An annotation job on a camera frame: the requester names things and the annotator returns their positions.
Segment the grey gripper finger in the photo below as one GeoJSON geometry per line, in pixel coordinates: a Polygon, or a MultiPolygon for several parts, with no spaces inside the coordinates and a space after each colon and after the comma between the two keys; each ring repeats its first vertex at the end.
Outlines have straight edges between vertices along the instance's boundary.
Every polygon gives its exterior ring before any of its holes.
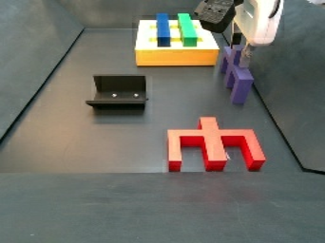
{"type": "Polygon", "coordinates": [[[252,57],[254,47],[250,44],[246,44],[239,55],[239,63],[238,66],[247,68],[250,65],[250,60],[252,57]]]}

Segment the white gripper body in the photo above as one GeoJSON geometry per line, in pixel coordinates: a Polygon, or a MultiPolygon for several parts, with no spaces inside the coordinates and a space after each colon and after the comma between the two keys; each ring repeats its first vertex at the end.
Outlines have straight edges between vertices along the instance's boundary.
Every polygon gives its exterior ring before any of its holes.
{"type": "Polygon", "coordinates": [[[234,21],[252,47],[267,46],[275,38],[285,0],[243,0],[235,6],[234,21]]]}

